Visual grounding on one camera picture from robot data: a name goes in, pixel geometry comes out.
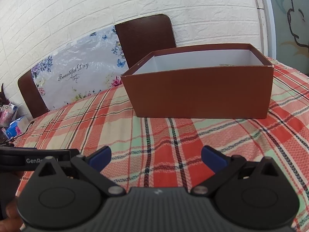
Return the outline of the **person's left hand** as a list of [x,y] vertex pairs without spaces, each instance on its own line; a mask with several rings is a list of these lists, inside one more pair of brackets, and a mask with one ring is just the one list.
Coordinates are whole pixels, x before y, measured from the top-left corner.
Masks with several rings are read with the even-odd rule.
[[17,199],[18,197],[15,197],[5,208],[7,218],[1,220],[1,232],[19,232],[23,225],[23,221],[17,210]]

